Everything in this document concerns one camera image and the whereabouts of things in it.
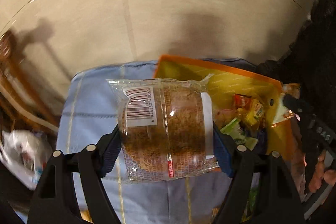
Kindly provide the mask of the person right hand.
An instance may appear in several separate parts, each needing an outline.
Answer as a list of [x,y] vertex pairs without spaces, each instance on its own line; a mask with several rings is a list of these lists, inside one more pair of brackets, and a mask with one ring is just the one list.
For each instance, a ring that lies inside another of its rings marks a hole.
[[326,150],[323,150],[318,157],[318,162],[315,166],[315,172],[308,186],[309,192],[311,193],[315,193],[317,190],[319,190],[323,180],[331,186],[335,185],[336,171],[333,169],[325,169],[325,158]]

